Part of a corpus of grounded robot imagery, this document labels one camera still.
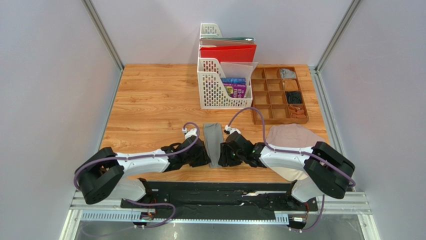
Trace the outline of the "grey underwear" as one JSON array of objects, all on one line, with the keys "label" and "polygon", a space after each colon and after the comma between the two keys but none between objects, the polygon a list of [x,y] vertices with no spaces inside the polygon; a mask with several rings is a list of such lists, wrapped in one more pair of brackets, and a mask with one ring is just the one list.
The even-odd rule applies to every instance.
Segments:
[{"label": "grey underwear", "polygon": [[224,142],[222,125],[220,123],[203,124],[204,143],[208,157],[211,162],[210,168],[221,168],[219,159],[221,156],[221,143]]}]

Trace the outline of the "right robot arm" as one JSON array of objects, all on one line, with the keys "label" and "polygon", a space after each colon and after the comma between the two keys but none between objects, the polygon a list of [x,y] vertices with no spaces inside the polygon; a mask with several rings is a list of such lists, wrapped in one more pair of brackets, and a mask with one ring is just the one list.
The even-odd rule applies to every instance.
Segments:
[{"label": "right robot arm", "polygon": [[328,143],[318,141],[314,146],[291,148],[265,142],[251,143],[241,132],[229,126],[221,144],[218,163],[222,167],[246,163],[253,168],[286,168],[304,172],[307,177],[292,182],[288,195],[305,203],[321,195],[343,199],[348,188],[355,185],[355,165]]}]

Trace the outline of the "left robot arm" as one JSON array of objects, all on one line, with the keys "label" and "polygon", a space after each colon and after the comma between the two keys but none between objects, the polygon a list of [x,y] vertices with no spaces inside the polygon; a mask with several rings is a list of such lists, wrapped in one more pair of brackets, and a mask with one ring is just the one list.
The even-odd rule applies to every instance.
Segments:
[{"label": "left robot arm", "polygon": [[111,147],[98,150],[74,172],[74,186],[81,191],[85,203],[97,204],[107,198],[141,200],[147,193],[142,180],[130,176],[143,173],[176,171],[184,165],[200,167],[209,165],[204,142],[199,130],[183,129],[184,141],[163,146],[151,152],[120,153]]}]

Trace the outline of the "pink underwear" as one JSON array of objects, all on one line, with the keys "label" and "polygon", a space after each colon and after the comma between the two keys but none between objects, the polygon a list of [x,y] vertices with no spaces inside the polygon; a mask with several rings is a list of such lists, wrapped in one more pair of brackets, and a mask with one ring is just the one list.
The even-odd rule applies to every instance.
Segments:
[{"label": "pink underwear", "polygon": [[[312,147],[316,142],[326,142],[326,140],[300,124],[274,125],[269,129],[266,141],[270,145],[288,148]],[[307,175],[296,169],[284,167],[272,167],[274,172],[289,182],[303,180]]]}]

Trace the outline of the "purple book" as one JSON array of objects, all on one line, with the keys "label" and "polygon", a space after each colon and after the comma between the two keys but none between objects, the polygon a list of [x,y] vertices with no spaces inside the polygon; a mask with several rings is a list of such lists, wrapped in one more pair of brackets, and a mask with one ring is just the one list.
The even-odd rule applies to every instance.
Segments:
[{"label": "purple book", "polygon": [[247,86],[245,84],[223,83],[229,97],[243,99],[246,97]]}]

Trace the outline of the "white file organizer rack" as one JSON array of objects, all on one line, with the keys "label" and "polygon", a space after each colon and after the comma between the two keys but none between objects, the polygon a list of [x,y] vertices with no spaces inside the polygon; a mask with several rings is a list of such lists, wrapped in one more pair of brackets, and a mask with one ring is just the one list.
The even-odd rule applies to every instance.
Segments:
[{"label": "white file organizer rack", "polygon": [[[253,37],[225,37],[219,26],[215,23],[202,23],[200,25],[199,39],[211,38],[227,38],[227,39],[255,39]],[[242,109],[250,107],[253,102],[253,89],[251,85],[247,86],[245,98],[232,98],[230,97],[221,81],[225,78],[219,62],[215,58],[201,58],[201,47],[214,47],[214,46],[201,46],[199,42],[198,47],[198,63],[197,63],[197,79],[200,106],[203,109]]]}]

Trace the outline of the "orange rolled cloth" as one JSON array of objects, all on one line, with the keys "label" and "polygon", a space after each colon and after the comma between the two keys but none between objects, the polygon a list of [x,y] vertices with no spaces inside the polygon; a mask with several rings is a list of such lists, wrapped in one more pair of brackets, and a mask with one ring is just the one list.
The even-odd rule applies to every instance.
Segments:
[{"label": "orange rolled cloth", "polygon": [[306,119],[306,111],[302,105],[288,105],[289,115],[292,119]]}]

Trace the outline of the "blue book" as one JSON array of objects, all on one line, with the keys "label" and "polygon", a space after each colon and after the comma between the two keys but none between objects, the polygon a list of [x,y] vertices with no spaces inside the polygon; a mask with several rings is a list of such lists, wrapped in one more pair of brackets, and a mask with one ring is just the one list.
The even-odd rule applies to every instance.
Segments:
[{"label": "blue book", "polygon": [[221,81],[224,84],[239,84],[239,85],[246,85],[246,79],[241,77],[227,77],[227,78],[221,78]]}]

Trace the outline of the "wooden compartment tray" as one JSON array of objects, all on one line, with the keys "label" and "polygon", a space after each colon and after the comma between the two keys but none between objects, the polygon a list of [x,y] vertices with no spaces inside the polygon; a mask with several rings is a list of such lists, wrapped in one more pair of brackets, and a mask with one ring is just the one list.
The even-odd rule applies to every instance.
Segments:
[{"label": "wooden compartment tray", "polygon": [[[302,104],[288,104],[286,91],[283,85],[283,79],[280,75],[280,69],[285,68],[296,73],[299,91],[302,95]],[[252,86],[252,106],[258,109],[266,125],[284,125],[284,124],[306,124],[309,121],[309,115],[302,94],[296,69],[291,66],[264,66],[257,67],[251,75]],[[289,105],[303,106],[307,118],[291,118]]]}]

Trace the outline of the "black rolled cloth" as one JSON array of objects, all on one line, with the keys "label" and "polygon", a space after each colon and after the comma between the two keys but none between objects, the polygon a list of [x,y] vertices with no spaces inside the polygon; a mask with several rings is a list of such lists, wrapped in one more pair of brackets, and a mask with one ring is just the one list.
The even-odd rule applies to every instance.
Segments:
[{"label": "black rolled cloth", "polygon": [[303,97],[300,91],[286,91],[285,92],[288,104],[302,104]]}]

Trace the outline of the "translucent plastic folder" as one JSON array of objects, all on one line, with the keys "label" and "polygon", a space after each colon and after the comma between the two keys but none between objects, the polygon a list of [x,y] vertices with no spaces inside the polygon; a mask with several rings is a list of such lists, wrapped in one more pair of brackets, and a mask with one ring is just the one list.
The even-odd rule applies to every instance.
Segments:
[{"label": "translucent plastic folder", "polygon": [[220,67],[225,78],[244,78],[245,84],[251,85],[251,76],[256,67],[257,62],[221,62]]}]

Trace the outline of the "brown rolled cloth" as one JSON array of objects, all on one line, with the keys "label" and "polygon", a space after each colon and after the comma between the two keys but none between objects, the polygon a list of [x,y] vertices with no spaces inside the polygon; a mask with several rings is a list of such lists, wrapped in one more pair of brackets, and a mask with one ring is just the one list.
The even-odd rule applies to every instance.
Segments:
[{"label": "brown rolled cloth", "polygon": [[284,79],[283,87],[286,92],[299,91],[299,85],[296,79]]}]

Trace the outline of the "grey rolled cloth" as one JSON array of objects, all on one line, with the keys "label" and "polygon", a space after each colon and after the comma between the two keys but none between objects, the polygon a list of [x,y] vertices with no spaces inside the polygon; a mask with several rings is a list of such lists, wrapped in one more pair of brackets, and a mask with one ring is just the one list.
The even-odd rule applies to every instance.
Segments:
[{"label": "grey rolled cloth", "polygon": [[282,79],[296,79],[297,75],[296,72],[287,68],[280,68],[279,69],[280,76]]}]

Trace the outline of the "red folder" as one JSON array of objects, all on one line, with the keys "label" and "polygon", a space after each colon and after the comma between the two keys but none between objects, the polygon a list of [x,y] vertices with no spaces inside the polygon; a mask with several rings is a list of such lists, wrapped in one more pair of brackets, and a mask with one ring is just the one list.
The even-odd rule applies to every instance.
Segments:
[{"label": "red folder", "polygon": [[221,62],[253,62],[256,44],[201,47],[201,58],[214,58]]}]

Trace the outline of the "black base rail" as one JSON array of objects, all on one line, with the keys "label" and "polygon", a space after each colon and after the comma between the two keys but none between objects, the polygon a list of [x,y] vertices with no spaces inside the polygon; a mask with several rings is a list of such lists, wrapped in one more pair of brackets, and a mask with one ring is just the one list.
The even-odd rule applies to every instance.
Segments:
[{"label": "black base rail", "polygon": [[319,213],[315,198],[305,203],[290,197],[290,183],[163,182],[147,184],[137,204],[123,198],[119,210],[132,211],[134,224],[144,220],[205,223],[278,223],[302,228],[308,215]]}]

